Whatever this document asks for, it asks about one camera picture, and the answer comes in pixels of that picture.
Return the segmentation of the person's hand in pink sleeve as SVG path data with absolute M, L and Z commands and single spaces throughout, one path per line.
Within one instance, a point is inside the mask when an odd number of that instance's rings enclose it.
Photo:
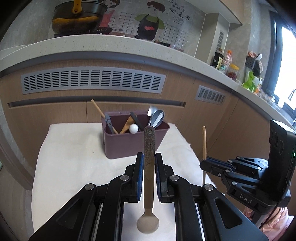
M 289 215 L 288 208 L 278 207 L 260 230 L 270 241 L 279 240 L 288 229 L 294 216 Z

